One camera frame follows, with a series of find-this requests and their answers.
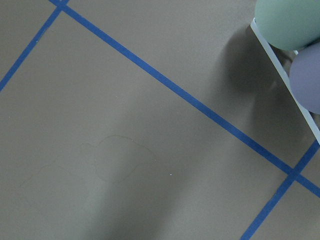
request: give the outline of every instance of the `green ball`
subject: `green ball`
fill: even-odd
[[[255,22],[272,46],[298,50],[320,38],[320,0],[257,0]]]

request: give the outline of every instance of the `gray floor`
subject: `gray floor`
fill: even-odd
[[[314,142],[255,0],[68,6],[289,167]],[[2,3],[0,79],[55,8]],[[4,240],[236,240],[288,176],[65,12],[0,92],[0,126]],[[319,170],[317,152],[301,175]],[[318,196],[295,181],[252,239],[318,240]]]

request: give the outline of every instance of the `water stain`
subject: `water stain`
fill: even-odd
[[[87,156],[92,153],[96,175],[110,183],[120,183],[138,167],[157,160],[147,147],[120,135],[107,136],[98,146],[82,144],[81,151]]]

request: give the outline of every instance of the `blue grout line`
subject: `blue grout line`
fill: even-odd
[[[63,0],[61,2],[58,2],[57,5],[65,5],[68,3],[69,0]],[[57,7],[49,16],[49,18],[45,21],[45,23],[42,25],[40,30],[36,33],[36,35],[33,37],[33,39],[30,41],[30,43],[26,46],[26,48],[22,51],[18,59],[14,62],[12,67],[9,69],[9,71],[4,75],[3,79],[0,81],[0,92],[4,89],[4,87],[7,85],[9,80],[12,78],[12,76],[16,73],[20,65],[24,62],[26,57],[29,55],[29,53],[34,49],[40,38],[43,36],[43,34],[46,32],[46,30],[52,25],[52,23],[56,20],[58,15],[61,12],[61,8]]]
[[[277,189],[276,193],[273,195],[270,201],[268,201],[268,203],[264,206],[261,212],[257,215],[254,221],[251,223],[249,228],[244,232],[240,240],[249,240],[253,236],[253,234],[257,231],[257,229],[260,227],[263,221],[274,209],[274,207],[277,205],[277,203],[280,201],[283,195],[287,192],[289,187],[293,184],[293,182],[299,176],[301,176],[300,173],[306,167],[306,165],[309,163],[312,157],[316,154],[319,147],[320,146],[318,142],[315,140],[313,144],[310,146],[310,148],[307,150],[307,152],[303,155],[301,160],[298,162],[298,164],[295,166],[295,168],[292,170],[292,172],[287,176],[287,178],[283,181],[283,183]]]
[[[59,1],[58,0],[49,0],[54,5],[58,6]],[[76,20],[78,23],[80,23],[82,26],[87,28],[90,32],[95,34],[97,37],[99,37],[101,40],[109,44],[111,47],[113,47],[115,50],[117,50],[119,53],[124,55],[126,58],[131,60],[133,63],[138,65],[140,68],[145,70],[147,73],[149,73],[151,76],[153,76],[155,79],[157,79],[159,82],[164,84],[166,87],[168,87],[170,90],[175,92],[177,95],[179,95],[181,98],[186,100],[188,103],[190,103],[192,106],[197,108],[199,111],[201,111],[203,114],[205,114],[207,117],[212,119],[214,122],[216,122],[218,125],[220,125],[222,128],[227,130],[229,133],[234,135],[236,138],[238,138],[240,141],[242,141],[244,144],[246,144],[248,147],[256,151],[258,154],[263,156],[265,159],[267,159],[269,162],[274,164],[276,167],[278,167],[280,170],[285,172],[286,174],[290,174],[292,172],[292,168],[284,163],[281,159],[273,155],[271,152],[269,152],[267,149],[262,147],[259,143],[251,139],[249,136],[241,132],[239,129],[237,129],[235,126],[227,122],[225,119],[223,119],[221,116],[216,114],[214,111],[212,111],[210,108],[208,108],[206,105],[201,103],[199,100],[197,100],[195,97],[190,95],[188,92],[183,90],[181,87],[176,85],[174,82],[169,80],[167,77],[165,77],[163,74],[161,74],[159,71],[157,71],[155,68],[147,64],[145,61],[143,61],[141,58],[136,56],[134,53],[129,51],[127,48],[125,48],[123,45],[118,43],[116,40],[114,40],[112,37],[107,35],[105,32],[100,30],[97,26],[89,22],[87,19],[82,17],[80,14],[78,14],[76,11],[74,11],[69,6],[62,6],[62,10],[68,14],[71,18]],[[309,189],[312,193],[319,196],[320,188],[314,185],[312,182],[307,180],[305,177],[300,176],[297,181],[305,186],[307,189]]]

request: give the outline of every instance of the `purple round object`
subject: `purple round object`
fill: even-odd
[[[320,114],[320,42],[299,52],[289,79],[296,100],[310,112]]]

